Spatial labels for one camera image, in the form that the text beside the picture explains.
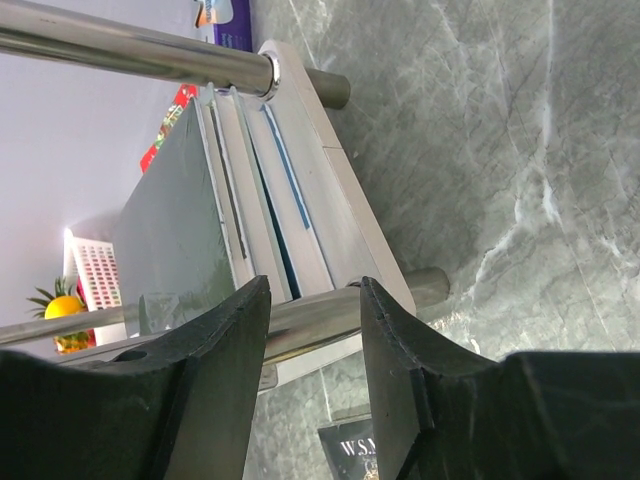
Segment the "dark grey Mansfield book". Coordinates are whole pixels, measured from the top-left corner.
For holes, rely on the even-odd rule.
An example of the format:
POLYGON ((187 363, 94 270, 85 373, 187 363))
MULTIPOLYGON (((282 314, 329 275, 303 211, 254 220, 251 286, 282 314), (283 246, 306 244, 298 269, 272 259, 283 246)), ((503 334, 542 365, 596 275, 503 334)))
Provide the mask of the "dark grey Mansfield book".
POLYGON ((334 479, 379 479, 370 418, 319 428, 318 436, 334 479))

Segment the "dark green book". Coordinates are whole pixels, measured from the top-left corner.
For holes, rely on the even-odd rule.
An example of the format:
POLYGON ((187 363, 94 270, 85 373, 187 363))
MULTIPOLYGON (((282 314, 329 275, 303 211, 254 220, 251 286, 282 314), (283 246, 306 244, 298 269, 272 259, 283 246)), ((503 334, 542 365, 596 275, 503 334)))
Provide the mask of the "dark green book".
POLYGON ((113 235, 125 328, 176 328, 254 278, 234 237, 212 123, 192 100, 123 207, 113 235))

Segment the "red 13-Storey Treehouse book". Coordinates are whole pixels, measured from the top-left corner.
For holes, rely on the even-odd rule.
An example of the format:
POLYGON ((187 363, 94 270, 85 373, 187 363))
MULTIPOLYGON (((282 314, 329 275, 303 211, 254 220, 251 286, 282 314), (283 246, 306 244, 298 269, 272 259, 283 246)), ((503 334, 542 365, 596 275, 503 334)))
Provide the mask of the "red 13-Storey Treehouse book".
POLYGON ((142 172, 145 172, 148 169, 178 118, 186 109, 189 101, 198 95, 198 91, 199 88, 195 85, 182 84, 180 86, 162 120, 156 139, 139 162, 142 172))

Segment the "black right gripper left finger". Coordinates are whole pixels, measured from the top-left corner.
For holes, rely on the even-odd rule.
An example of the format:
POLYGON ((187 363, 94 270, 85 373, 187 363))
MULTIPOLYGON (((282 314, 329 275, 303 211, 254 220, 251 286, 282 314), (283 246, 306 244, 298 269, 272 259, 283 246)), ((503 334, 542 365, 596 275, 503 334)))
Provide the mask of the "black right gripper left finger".
POLYGON ((239 479, 271 313, 259 276, 108 362, 1 354, 5 479, 239 479))

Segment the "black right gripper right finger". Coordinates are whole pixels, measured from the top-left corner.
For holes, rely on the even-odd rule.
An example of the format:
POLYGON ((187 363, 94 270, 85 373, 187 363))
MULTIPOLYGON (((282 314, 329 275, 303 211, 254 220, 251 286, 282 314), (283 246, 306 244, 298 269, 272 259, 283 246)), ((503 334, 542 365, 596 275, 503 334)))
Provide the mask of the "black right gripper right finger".
POLYGON ((374 279, 362 341, 383 479, 635 479, 639 356, 525 351, 494 362, 374 279))

